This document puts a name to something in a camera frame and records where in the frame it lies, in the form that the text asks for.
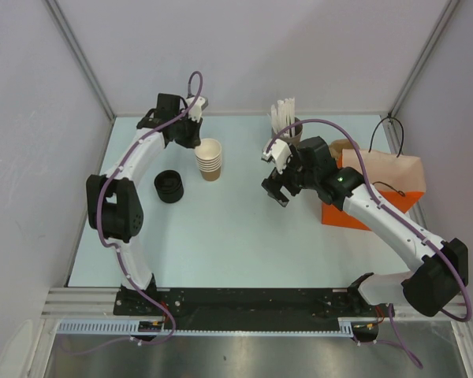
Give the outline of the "orange paper bag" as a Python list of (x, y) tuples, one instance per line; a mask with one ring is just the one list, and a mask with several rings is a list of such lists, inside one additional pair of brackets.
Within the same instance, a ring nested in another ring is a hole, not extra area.
[[(373, 148), (373, 141), (380, 124), (385, 121), (396, 122), (401, 129), (401, 141), (397, 154), (384, 153)], [(382, 119), (371, 135), (370, 147), (361, 149), (360, 153), (365, 164), (370, 183), (378, 193), (388, 200), (401, 212), (406, 213), (416, 204), (426, 192), (426, 179), (423, 163), (420, 157), (403, 154), (404, 127), (395, 117), (387, 116)], [(338, 168), (352, 167), (362, 173), (356, 153), (353, 150), (343, 150)], [(354, 217), (337, 209), (334, 205), (322, 203), (321, 222), (324, 225), (342, 228), (353, 228), (369, 231)]]

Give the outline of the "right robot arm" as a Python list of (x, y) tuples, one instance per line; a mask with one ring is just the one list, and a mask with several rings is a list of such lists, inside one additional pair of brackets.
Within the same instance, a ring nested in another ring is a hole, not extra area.
[(266, 193), (281, 206), (291, 195), (313, 190), (319, 199), (354, 217), (383, 240), (408, 267), (407, 272), (367, 273), (352, 284), (348, 308), (366, 316), (382, 303), (408, 303), (427, 317), (445, 306), (468, 284), (468, 249), (459, 239), (447, 242), (410, 220), (352, 167), (340, 168), (320, 137), (293, 146), (271, 139), (262, 159), (274, 163), (263, 180)]

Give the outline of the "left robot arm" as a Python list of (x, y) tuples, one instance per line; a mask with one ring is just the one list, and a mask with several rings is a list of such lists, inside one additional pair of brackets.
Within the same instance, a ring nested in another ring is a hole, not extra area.
[(137, 187), (149, 165), (169, 143), (193, 149), (200, 145), (199, 132), (207, 99), (190, 95), (159, 94), (157, 105), (138, 122), (128, 149), (104, 174), (86, 181), (88, 221), (100, 243), (114, 249), (124, 276), (123, 285), (135, 290), (131, 305), (148, 315), (157, 309), (158, 295), (149, 290), (153, 273), (147, 267), (138, 235), (144, 213)]

